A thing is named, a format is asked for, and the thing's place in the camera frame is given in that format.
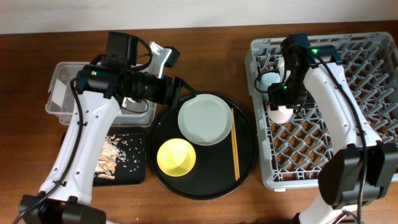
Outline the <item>pink cup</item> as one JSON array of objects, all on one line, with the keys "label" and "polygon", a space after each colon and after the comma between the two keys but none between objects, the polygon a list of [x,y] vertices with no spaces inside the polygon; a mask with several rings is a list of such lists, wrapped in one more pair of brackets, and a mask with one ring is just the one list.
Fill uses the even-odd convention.
[{"label": "pink cup", "polygon": [[286,106],[280,106],[277,110],[271,110],[271,107],[267,107],[267,114],[269,119],[277,124],[287,123],[294,114],[293,109],[289,109]]}]

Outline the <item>grey round plate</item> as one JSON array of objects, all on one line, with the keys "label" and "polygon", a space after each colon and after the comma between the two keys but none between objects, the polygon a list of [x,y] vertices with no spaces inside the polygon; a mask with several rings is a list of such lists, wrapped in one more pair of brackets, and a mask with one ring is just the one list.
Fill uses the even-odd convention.
[{"label": "grey round plate", "polygon": [[210,146],[227,137],[233,117],[225,100],[216,95],[199,94],[180,107],[177,122],[180,132],[190,142]]}]

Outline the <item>blue cup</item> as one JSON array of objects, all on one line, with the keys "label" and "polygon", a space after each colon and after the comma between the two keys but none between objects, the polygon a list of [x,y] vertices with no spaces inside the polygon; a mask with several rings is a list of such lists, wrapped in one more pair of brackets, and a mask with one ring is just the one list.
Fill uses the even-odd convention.
[{"label": "blue cup", "polygon": [[280,82],[280,75],[277,72],[267,72],[263,74],[259,80],[259,89],[262,91],[268,91],[268,88],[273,83]]}]

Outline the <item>white tissue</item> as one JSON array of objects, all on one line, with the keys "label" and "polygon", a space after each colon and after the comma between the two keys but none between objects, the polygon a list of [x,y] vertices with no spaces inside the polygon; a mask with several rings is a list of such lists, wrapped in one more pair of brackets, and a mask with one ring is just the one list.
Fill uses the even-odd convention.
[{"label": "white tissue", "polygon": [[125,97],[122,102],[122,107],[129,108],[130,110],[132,110],[133,108],[135,109],[142,108],[145,105],[146,104],[143,102],[137,102],[132,98],[127,98],[127,97]]}]

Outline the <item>yellow bowl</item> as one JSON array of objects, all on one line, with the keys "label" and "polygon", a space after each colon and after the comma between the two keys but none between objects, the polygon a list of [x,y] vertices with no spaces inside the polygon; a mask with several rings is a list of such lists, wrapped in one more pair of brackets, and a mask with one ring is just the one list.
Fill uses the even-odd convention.
[{"label": "yellow bowl", "polygon": [[157,165],[166,175],[181,177],[188,174],[196,163],[194,147],[186,140],[174,138],[164,142],[157,152]]}]

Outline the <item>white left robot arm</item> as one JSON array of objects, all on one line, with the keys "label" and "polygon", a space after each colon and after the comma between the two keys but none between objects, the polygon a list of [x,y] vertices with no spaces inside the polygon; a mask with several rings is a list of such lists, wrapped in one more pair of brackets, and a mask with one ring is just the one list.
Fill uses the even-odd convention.
[{"label": "white left robot arm", "polygon": [[[148,61],[137,64],[144,45]],[[57,160],[36,196],[24,195],[17,221],[26,223],[106,223],[93,208],[95,168],[107,133],[125,98],[174,107],[187,87],[181,78],[162,73],[180,56],[174,47],[145,44],[135,35],[110,32],[106,51],[70,80],[75,100],[72,118]]]}]

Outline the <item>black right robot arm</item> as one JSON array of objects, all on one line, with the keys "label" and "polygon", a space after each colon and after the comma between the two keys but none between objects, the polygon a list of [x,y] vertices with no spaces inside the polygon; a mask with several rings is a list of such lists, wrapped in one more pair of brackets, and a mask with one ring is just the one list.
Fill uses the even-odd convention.
[{"label": "black right robot arm", "polygon": [[313,47],[306,34],[291,34],[280,48],[284,74],[267,90],[270,119],[287,122],[311,95],[333,149],[318,175],[319,196],[294,222],[337,223],[350,215],[361,223],[362,208],[387,194],[397,168],[397,146],[383,143],[364,117],[333,45]]}]

